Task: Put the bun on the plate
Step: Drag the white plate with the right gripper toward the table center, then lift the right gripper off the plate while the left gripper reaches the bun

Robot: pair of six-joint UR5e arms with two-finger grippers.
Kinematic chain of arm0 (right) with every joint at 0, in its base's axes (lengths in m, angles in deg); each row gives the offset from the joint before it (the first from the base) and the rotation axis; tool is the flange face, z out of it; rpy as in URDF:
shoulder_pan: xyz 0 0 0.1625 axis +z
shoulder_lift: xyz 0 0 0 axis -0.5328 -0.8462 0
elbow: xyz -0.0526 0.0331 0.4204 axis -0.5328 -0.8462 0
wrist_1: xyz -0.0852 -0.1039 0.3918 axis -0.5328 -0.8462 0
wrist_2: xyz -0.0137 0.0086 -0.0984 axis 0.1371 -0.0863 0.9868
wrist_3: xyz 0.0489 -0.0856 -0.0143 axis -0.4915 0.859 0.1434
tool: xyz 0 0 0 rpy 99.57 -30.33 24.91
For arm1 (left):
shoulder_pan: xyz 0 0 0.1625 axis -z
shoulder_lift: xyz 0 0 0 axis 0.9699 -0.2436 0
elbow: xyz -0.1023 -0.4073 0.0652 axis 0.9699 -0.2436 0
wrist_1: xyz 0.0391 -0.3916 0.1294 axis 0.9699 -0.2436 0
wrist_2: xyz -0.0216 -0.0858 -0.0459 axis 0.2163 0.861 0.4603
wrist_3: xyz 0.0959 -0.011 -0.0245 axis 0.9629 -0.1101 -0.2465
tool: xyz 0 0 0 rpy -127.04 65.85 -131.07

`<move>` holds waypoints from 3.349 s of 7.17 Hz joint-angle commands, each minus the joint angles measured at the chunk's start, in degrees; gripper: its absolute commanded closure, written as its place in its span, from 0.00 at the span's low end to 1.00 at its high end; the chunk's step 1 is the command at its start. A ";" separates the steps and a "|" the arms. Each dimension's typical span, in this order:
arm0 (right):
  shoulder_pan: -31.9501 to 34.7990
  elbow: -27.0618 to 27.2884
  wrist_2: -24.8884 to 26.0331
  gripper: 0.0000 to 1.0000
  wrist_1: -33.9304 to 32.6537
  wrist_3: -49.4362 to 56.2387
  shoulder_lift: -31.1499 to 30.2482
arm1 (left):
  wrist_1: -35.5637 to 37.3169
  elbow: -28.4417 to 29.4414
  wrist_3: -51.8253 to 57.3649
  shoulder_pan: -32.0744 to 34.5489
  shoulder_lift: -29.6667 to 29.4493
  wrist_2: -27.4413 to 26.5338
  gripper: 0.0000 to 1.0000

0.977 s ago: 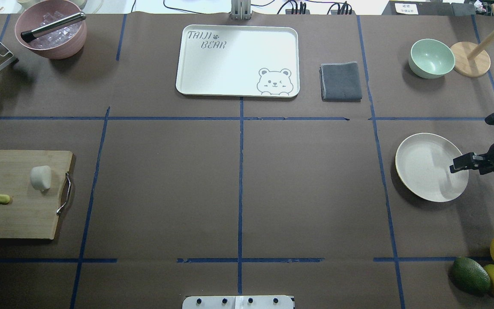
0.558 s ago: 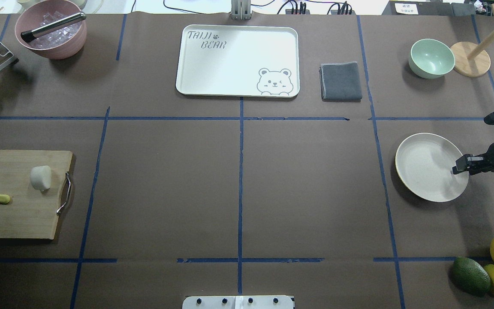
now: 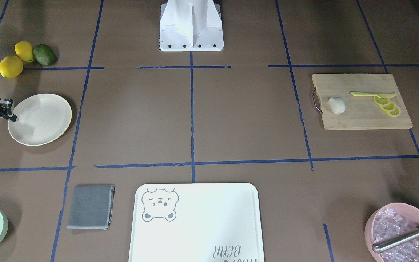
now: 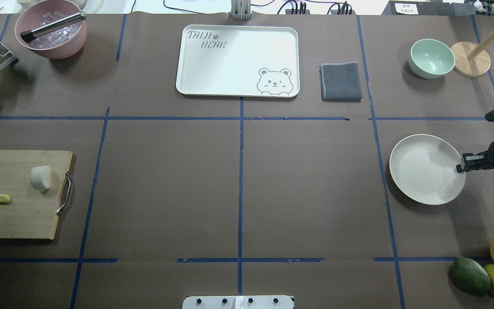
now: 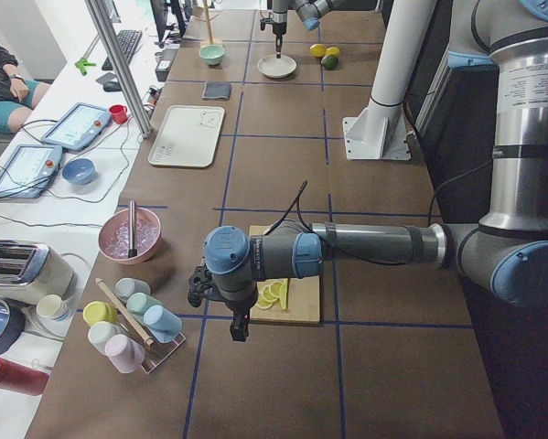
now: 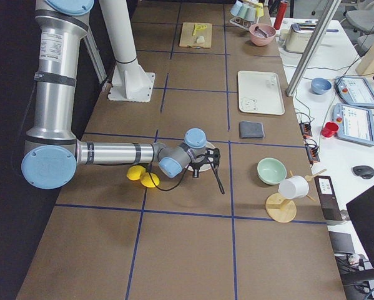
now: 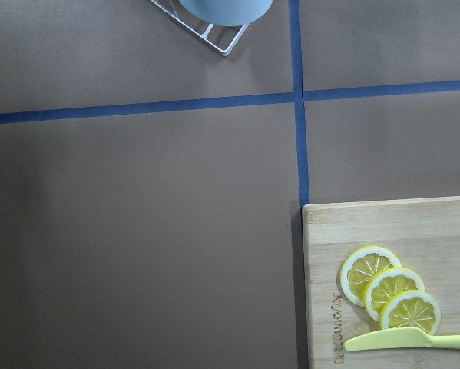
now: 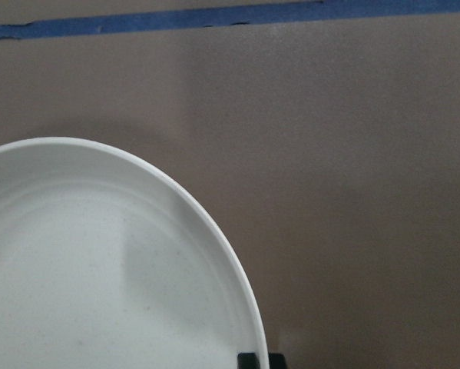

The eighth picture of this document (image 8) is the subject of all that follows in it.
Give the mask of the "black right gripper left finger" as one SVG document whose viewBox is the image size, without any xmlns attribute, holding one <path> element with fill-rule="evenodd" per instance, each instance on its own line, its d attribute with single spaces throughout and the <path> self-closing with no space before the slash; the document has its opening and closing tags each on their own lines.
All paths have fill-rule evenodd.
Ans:
<svg viewBox="0 0 460 369">
<path fill-rule="evenodd" d="M 238 369 L 259 369 L 259 359 L 254 352 L 243 352 L 237 355 Z"/>
</svg>

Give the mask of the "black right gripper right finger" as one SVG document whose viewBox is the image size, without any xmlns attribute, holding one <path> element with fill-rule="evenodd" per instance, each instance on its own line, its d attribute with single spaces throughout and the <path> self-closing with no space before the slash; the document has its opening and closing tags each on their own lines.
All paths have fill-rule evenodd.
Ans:
<svg viewBox="0 0 460 369">
<path fill-rule="evenodd" d="M 269 353 L 270 369 L 286 369 L 286 358 L 281 353 Z"/>
</svg>

